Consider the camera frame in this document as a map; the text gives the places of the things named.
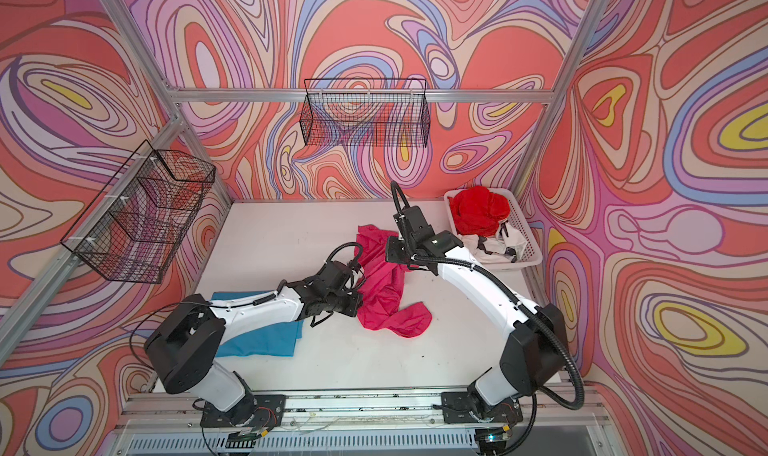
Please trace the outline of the magenta t shirt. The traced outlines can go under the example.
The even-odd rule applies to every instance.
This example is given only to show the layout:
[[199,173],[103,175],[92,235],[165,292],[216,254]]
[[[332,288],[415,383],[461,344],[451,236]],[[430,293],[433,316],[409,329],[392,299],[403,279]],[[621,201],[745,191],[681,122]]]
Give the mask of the magenta t shirt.
[[428,329],[432,314],[422,302],[401,307],[407,268],[386,260],[386,246],[392,236],[397,237],[397,233],[375,225],[358,227],[356,242],[363,248],[360,264],[365,282],[357,318],[367,330],[390,330],[402,338],[415,338]]

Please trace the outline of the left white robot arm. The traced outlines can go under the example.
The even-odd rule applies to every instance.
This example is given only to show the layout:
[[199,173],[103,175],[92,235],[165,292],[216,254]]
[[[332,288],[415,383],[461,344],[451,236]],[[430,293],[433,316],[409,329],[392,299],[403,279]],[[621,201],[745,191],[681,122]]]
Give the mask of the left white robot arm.
[[164,390],[202,399],[203,414],[230,427],[278,425],[276,412],[258,402],[240,375],[216,361],[219,348],[277,324],[308,319],[316,327],[336,314],[354,318],[363,300],[362,254],[361,244],[347,242],[317,273],[283,280],[273,291],[217,301],[193,294],[180,301],[144,343]]

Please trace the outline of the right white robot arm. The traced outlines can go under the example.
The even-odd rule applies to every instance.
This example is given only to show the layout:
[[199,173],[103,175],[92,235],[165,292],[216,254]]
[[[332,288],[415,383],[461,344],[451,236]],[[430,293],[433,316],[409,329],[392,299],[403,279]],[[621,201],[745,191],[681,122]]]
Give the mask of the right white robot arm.
[[499,362],[466,389],[466,411],[489,419],[508,399],[540,393],[572,411],[582,409],[586,389],[567,347],[564,316],[553,304],[541,306],[511,289],[480,263],[454,233],[434,231],[422,210],[412,206],[392,181],[393,219],[399,234],[386,243],[386,260],[428,271],[450,283],[501,332]]

